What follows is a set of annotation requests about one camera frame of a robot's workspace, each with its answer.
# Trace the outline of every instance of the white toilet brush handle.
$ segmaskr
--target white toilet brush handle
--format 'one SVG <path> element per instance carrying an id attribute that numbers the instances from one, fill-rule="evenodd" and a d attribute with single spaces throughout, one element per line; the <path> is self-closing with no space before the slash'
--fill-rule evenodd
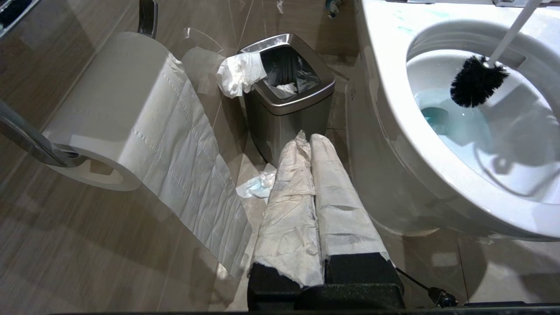
<path id="1" fill-rule="evenodd" d="M 539 6 L 540 1 L 541 0 L 527 0 L 527 4 L 515 19 L 514 24 L 511 25 L 510 29 L 506 33 L 506 36 L 503 37 L 502 41 L 498 44 L 498 47 L 496 47 L 496 50 L 494 50 L 494 53 L 490 56 L 490 59 L 487 62 L 488 66 L 492 68 L 495 66 L 496 61 L 503 52 L 506 51 L 507 46 L 511 44 L 515 35 L 519 33 L 519 30 L 523 27 L 525 22 L 527 22 L 529 17 L 531 17 L 531 14 L 535 12 L 535 9 Z"/>

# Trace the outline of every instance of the toilet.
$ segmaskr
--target toilet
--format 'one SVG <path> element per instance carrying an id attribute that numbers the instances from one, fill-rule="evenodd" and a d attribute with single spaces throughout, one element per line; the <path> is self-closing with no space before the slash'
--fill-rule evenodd
<path id="1" fill-rule="evenodd" d="M 556 8 L 538 8 L 498 60 L 510 73 L 502 87 L 463 109 L 449 98 L 462 62 L 490 55 L 521 9 L 491 1 L 357 3 L 348 155 L 352 182 L 382 228 L 560 239 Z"/>

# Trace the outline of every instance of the stainless steel trash can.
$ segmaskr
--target stainless steel trash can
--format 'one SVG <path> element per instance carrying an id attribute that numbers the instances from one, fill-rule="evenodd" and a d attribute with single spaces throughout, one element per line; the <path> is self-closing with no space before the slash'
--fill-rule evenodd
<path id="1" fill-rule="evenodd" d="M 249 131 L 262 156 L 278 166 L 280 152 L 300 130 L 309 140 L 324 135 L 334 92 L 334 75 L 317 53 L 294 34 L 282 34 L 242 48 L 260 52 L 267 78 L 253 85 L 243 98 Z M 294 83 L 294 95 L 275 87 Z"/>

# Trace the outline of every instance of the toilet paper holder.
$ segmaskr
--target toilet paper holder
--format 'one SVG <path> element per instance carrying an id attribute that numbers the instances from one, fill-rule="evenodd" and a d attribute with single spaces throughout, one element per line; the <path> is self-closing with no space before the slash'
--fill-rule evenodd
<path id="1" fill-rule="evenodd" d="M 4 31 L 0 33 L 0 39 L 9 30 L 13 29 L 37 3 L 37 0 L 22 1 L 22 5 L 16 8 L 18 11 L 14 13 L 17 18 L 4 28 Z M 157 30 L 157 2 L 154 0 L 139 0 L 138 4 L 140 7 L 138 32 L 155 38 Z M 35 129 L 1 99 L 0 133 L 27 151 L 38 161 L 47 165 L 75 168 L 87 160 L 86 156 L 76 153 L 69 146 L 51 143 L 41 132 Z"/>

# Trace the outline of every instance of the black toilet brush bristles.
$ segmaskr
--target black toilet brush bristles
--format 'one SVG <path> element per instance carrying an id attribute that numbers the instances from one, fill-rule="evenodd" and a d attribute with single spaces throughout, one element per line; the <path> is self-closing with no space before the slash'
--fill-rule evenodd
<path id="1" fill-rule="evenodd" d="M 476 107 L 492 96 L 509 75 L 503 66 L 484 65 L 486 59 L 472 56 L 451 83 L 451 99 L 462 107 Z"/>

